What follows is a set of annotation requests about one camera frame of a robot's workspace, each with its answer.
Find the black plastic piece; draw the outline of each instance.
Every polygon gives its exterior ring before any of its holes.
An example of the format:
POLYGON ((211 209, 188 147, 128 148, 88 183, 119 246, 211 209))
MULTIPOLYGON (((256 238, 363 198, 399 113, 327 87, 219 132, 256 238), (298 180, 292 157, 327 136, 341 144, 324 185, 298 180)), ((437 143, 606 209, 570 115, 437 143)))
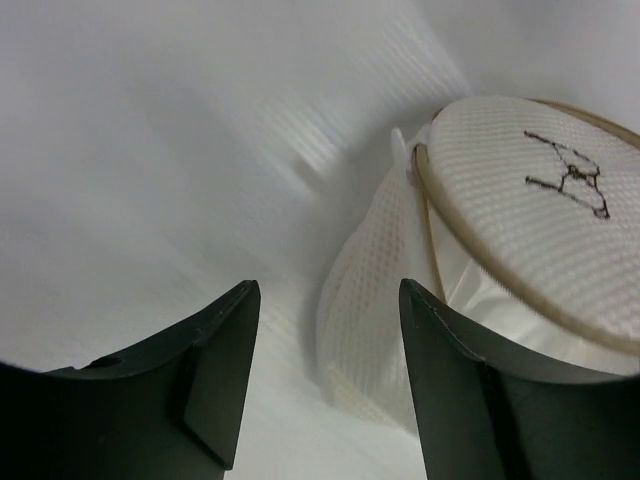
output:
POLYGON ((640 478, 640 377, 533 352, 412 280, 400 317, 429 480, 640 478))
POLYGON ((3 478, 221 479, 231 469, 258 327, 242 282, 82 370, 0 364, 3 478))

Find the black ink sketch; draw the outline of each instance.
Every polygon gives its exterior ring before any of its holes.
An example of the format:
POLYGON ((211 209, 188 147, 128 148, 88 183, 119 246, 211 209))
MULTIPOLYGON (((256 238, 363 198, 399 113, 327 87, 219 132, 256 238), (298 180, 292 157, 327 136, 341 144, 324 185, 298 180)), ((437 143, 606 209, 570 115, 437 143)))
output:
POLYGON ((609 209, 607 208, 607 200, 603 193, 598 188, 598 177, 600 176, 600 166, 593 160, 578 152, 574 148, 569 148, 553 140, 544 138, 536 133, 524 131, 524 135, 527 138, 537 140, 541 143, 549 145, 555 151, 558 159, 565 166, 566 171, 563 172, 560 177, 560 181, 557 185, 551 182, 546 182, 538 178, 533 178, 527 175, 524 179, 527 185, 537 185, 540 188, 552 190, 567 198, 570 198, 574 202, 583 207, 589 208, 593 214, 602 220, 608 220, 609 209), (580 198, 578 195, 565 190, 565 187, 569 183, 578 182, 584 187, 587 187, 591 192, 594 201, 588 201, 580 198))

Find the white mesh fabric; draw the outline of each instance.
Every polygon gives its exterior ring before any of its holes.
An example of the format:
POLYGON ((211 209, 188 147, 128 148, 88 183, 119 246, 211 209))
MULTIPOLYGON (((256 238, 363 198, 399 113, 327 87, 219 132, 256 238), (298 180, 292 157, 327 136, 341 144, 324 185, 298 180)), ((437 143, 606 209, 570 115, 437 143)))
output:
MULTIPOLYGON (((408 277, 435 291, 421 223, 422 201, 407 174, 407 152, 418 141, 427 143, 428 138, 428 127, 406 148, 398 132, 392 137, 395 164, 364 221, 336 259, 317 315, 320 386, 327 400, 361 418, 412 431, 416 425, 400 331, 398 287, 408 277)), ((435 212, 430 218, 438 267, 452 308, 559 360, 619 374, 638 371, 637 358, 595 346, 531 311, 478 266, 435 212)))
POLYGON ((331 403, 415 431, 398 288, 405 277, 427 288, 433 279, 420 198, 402 150, 394 145, 400 158, 327 278, 318 307, 318 363, 321 387, 331 403))
POLYGON ((447 107, 428 151, 474 238, 577 321, 567 327, 640 345, 640 151, 548 106, 508 97, 447 107), (563 192, 573 198, 525 182, 560 185, 569 167, 599 168, 598 190, 587 184, 593 177, 566 178, 563 192))

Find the white background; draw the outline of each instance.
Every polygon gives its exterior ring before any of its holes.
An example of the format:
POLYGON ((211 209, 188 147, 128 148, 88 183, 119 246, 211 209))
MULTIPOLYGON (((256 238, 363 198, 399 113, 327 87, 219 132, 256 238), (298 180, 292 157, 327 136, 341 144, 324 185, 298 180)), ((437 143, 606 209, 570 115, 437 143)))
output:
POLYGON ((229 478, 424 478, 415 438, 326 408, 314 383, 315 304, 390 165, 389 129, 503 93, 640 130, 638 14, 631 0, 3 2, 3 359, 82 366, 255 278, 229 478))

